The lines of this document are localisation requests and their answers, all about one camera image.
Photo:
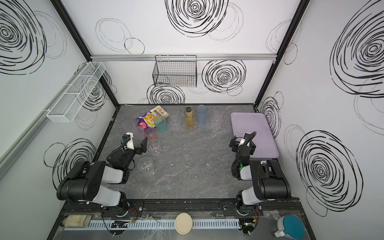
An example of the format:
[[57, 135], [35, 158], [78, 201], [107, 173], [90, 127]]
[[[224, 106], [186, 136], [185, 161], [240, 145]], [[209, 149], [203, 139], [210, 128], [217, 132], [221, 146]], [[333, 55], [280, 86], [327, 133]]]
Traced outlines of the yellow drinking glass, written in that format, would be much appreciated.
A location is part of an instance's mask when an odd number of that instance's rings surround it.
[[185, 116], [185, 119], [186, 119], [187, 128], [193, 129], [195, 127], [195, 125], [196, 125], [196, 115], [197, 115], [197, 112], [193, 108], [192, 108], [192, 112], [191, 113], [186, 113], [186, 110], [184, 111], [184, 116]]

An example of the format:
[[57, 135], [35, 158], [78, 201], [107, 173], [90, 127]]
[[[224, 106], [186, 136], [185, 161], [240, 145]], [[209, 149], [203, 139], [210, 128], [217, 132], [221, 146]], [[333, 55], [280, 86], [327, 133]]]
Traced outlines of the teal drinking glass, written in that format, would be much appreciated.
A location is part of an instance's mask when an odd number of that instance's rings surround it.
[[163, 134], [167, 132], [167, 121], [163, 116], [156, 116], [154, 119], [155, 127], [158, 133]]

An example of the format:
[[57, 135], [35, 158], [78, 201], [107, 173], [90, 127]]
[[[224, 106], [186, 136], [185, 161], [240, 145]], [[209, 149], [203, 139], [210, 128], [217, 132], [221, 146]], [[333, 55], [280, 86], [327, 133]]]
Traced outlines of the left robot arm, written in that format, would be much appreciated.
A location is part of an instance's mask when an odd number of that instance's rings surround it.
[[102, 183], [125, 184], [132, 171], [130, 164], [136, 155], [147, 152], [147, 144], [148, 138], [145, 137], [136, 147], [134, 134], [124, 134], [121, 145], [105, 161], [76, 163], [59, 184], [57, 198], [61, 201], [90, 202], [103, 207], [117, 207], [123, 212], [130, 211], [126, 194], [104, 187]]

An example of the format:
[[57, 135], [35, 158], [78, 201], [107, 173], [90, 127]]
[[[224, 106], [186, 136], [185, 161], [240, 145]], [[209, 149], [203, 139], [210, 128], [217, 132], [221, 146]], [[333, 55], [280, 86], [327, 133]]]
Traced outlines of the blue drinking glass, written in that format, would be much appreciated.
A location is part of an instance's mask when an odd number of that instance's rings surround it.
[[197, 112], [197, 123], [199, 125], [205, 125], [207, 114], [208, 114], [208, 107], [205, 105], [198, 105], [196, 106], [196, 112]]

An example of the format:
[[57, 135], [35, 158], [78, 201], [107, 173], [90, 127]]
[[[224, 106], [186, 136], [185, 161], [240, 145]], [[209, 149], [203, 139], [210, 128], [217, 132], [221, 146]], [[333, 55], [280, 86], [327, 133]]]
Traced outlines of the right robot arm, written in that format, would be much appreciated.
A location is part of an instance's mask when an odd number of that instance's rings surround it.
[[236, 209], [241, 215], [248, 214], [252, 208], [264, 201], [291, 198], [291, 188], [277, 159], [252, 159], [256, 145], [253, 138], [256, 132], [245, 133], [243, 137], [234, 136], [229, 144], [235, 155], [231, 166], [232, 176], [239, 181], [251, 181], [252, 187], [239, 191]]

